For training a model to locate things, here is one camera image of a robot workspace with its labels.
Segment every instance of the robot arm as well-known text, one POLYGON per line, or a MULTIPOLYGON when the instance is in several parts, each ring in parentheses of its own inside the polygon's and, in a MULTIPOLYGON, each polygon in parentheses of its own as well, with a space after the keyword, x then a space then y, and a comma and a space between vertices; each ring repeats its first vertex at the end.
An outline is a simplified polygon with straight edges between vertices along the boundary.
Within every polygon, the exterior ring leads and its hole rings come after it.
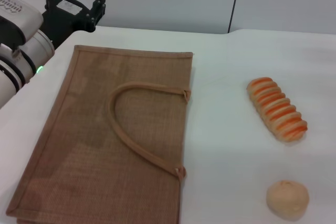
POLYGON ((88 9, 77 0, 46 0, 46 11, 21 0, 0 0, 0 108, 75 31, 93 32, 105 0, 88 9))

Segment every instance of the bread roll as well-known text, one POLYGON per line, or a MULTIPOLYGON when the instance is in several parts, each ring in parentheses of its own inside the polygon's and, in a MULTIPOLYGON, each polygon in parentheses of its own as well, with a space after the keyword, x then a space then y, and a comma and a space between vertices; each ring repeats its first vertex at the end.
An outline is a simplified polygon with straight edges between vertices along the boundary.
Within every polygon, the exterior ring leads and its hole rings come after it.
POLYGON ((308 203, 308 190, 303 184, 282 180, 267 190, 268 207, 285 220, 298 220, 305 214, 308 203))
POLYGON ((308 129, 307 122, 302 120, 301 113, 271 78, 252 80, 247 92, 262 120, 278 140, 292 142, 303 137, 308 129))

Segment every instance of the green light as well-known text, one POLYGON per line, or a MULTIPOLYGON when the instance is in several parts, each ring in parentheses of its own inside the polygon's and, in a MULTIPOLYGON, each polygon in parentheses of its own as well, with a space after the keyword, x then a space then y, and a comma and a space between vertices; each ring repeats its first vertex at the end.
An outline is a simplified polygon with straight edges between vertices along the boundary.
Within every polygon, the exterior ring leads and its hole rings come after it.
POLYGON ((39 67, 37 70, 36 70, 36 73, 39 73, 41 71, 41 69, 43 68, 43 66, 39 67))

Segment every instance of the bag handle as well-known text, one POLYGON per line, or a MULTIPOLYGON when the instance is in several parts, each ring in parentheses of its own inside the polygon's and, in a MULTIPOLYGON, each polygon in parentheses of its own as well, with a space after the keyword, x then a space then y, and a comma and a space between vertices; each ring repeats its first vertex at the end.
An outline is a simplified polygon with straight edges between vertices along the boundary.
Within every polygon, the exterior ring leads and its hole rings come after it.
POLYGON ((152 163, 153 165, 156 165, 160 167, 161 169, 169 172, 170 174, 176 176, 179 181, 181 182, 183 178, 186 176, 186 170, 182 164, 171 164, 162 158, 154 155, 153 153, 148 152, 143 147, 141 147, 139 144, 134 142, 130 136, 123 130, 123 128, 120 126, 119 122, 117 121, 117 117, 115 115, 115 107, 116 107, 116 101, 118 96, 129 90, 129 89, 148 89, 148 90, 155 90, 155 91, 161 91, 171 94, 179 94, 183 95, 186 102, 189 101, 191 91, 176 87, 170 87, 166 85, 160 85, 155 83, 148 83, 148 82, 127 82, 120 86, 118 86, 109 96, 107 101, 107 111, 108 111, 108 118, 111 123, 111 126, 116 133, 116 135, 120 138, 120 140, 128 146, 130 149, 132 149, 134 152, 142 156, 144 159, 152 163))

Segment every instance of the round bun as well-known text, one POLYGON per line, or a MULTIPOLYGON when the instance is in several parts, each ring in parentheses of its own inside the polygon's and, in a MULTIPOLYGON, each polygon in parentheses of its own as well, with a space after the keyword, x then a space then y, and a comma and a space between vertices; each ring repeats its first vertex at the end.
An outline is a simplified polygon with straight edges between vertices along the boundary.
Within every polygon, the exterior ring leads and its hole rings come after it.
POLYGON ((304 185, 290 180, 281 180, 267 190, 267 205, 279 217, 298 220, 309 203, 308 190, 304 185))

